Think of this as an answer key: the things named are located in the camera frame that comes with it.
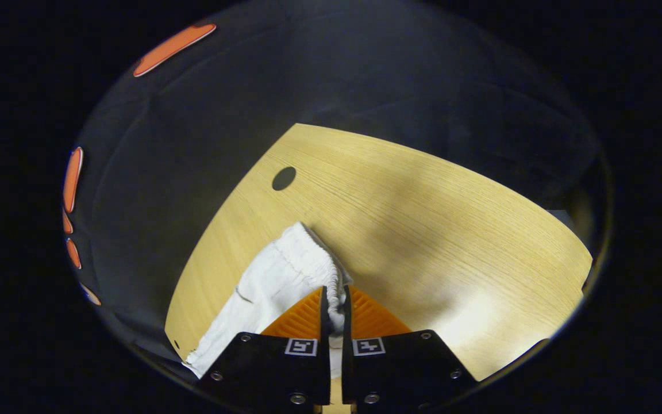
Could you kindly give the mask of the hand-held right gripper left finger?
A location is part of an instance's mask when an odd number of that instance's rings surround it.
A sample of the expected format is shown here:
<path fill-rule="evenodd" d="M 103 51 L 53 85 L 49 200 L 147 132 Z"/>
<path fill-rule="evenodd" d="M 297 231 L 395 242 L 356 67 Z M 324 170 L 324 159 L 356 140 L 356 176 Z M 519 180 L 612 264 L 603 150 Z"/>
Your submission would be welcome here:
<path fill-rule="evenodd" d="M 225 406 L 327 406 L 330 329 L 322 287 L 261 333 L 237 333 L 199 380 L 199 390 Z"/>

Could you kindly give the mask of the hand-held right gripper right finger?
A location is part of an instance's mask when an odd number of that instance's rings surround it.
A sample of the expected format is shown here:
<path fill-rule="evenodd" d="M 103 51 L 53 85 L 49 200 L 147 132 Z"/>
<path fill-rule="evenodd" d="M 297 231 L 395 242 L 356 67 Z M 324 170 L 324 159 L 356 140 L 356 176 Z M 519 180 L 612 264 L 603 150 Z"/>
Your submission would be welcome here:
<path fill-rule="evenodd" d="M 478 381 L 431 329 L 413 331 L 369 294 L 345 288 L 341 398 L 351 406 L 440 406 Z"/>

